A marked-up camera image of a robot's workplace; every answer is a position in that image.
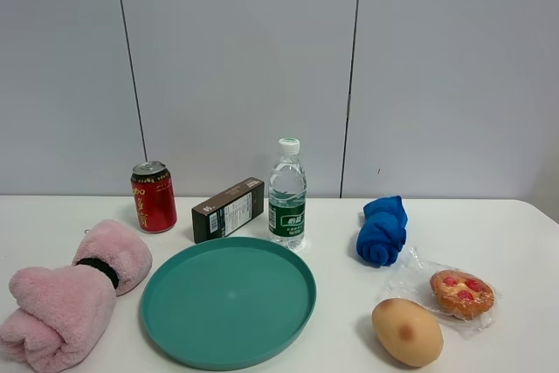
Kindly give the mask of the brown rectangular carton box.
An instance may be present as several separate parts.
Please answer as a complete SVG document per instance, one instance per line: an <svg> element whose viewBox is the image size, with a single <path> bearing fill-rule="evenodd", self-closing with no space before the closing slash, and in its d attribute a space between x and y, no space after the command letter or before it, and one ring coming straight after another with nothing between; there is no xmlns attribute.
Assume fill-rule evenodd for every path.
<svg viewBox="0 0 559 373"><path fill-rule="evenodd" d="M194 243L230 236L264 211L265 183L255 177L231 186L191 209Z"/></svg>

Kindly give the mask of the clear water bottle green label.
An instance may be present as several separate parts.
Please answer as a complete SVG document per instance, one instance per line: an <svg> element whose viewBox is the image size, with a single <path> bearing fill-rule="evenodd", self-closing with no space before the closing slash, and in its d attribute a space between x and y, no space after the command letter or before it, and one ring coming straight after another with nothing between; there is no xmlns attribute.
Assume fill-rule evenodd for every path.
<svg viewBox="0 0 559 373"><path fill-rule="evenodd" d="M307 177L300 161L300 141L279 139L279 159L268 184L271 241L292 251L304 246Z"/></svg>

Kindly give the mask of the blue rolled cloth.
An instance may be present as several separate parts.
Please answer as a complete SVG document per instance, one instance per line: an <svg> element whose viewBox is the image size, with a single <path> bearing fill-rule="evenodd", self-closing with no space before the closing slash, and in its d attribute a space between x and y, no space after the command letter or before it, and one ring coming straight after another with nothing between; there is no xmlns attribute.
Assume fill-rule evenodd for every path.
<svg viewBox="0 0 559 373"><path fill-rule="evenodd" d="M406 242L407 213L400 196L381 197L363 207L357 254L372 266L391 266Z"/></svg>

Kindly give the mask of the red soda can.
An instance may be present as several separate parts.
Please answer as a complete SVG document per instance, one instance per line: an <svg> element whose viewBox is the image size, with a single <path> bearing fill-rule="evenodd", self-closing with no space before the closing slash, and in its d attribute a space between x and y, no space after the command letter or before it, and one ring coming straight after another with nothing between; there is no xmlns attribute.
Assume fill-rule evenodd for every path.
<svg viewBox="0 0 559 373"><path fill-rule="evenodd" d="M148 233L161 233L177 221L172 178L159 161L137 164L130 177L139 226Z"/></svg>

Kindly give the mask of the teal round plastic plate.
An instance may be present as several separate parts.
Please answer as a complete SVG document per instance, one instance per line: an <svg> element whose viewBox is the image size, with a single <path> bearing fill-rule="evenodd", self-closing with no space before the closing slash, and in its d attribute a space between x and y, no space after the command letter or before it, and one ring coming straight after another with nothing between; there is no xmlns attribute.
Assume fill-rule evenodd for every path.
<svg viewBox="0 0 559 373"><path fill-rule="evenodd" d="M307 325L317 288L294 252L259 238L221 238L165 261L141 297L150 340L171 359L227 371L265 362Z"/></svg>

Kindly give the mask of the beige egg-shaped bread bun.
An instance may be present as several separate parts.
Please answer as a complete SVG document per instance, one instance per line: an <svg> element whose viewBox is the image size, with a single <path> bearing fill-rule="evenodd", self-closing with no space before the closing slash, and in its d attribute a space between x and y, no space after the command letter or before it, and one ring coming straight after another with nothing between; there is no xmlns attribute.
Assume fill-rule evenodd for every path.
<svg viewBox="0 0 559 373"><path fill-rule="evenodd" d="M444 339L436 318L412 300L390 298L371 314L373 329L385 350L399 362L422 368L438 360Z"/></svg>

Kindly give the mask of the wrapped cherry pastry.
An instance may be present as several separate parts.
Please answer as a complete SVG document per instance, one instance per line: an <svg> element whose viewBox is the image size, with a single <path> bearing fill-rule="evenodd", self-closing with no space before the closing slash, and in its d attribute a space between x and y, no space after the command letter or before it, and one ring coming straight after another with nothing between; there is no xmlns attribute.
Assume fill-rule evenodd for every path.
<svg viewBox="0 0 559 373"><path fill-rule="evenodd" d="M424 259L413 247L392 268L382 297L411 300L463 336L496 321L500 294L481 278Z"/></svg>

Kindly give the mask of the pink fluffy rolled towel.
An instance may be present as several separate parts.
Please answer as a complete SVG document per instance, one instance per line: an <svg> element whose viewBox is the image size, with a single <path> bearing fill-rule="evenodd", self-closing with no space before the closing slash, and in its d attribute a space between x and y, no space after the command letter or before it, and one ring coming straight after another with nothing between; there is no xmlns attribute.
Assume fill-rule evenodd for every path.
<svg viewBox="0 0 559 373"><path fill-rule="evenodd" d="M74 265L83 258L107 262L118 273L118 288L104 273ZM18 308L1 325L2 352L37 372L81 363L105 332L117 298L147 277L152 261L136 232L103 220L85 234L70 265L17 271L9 289Z"/></svg>

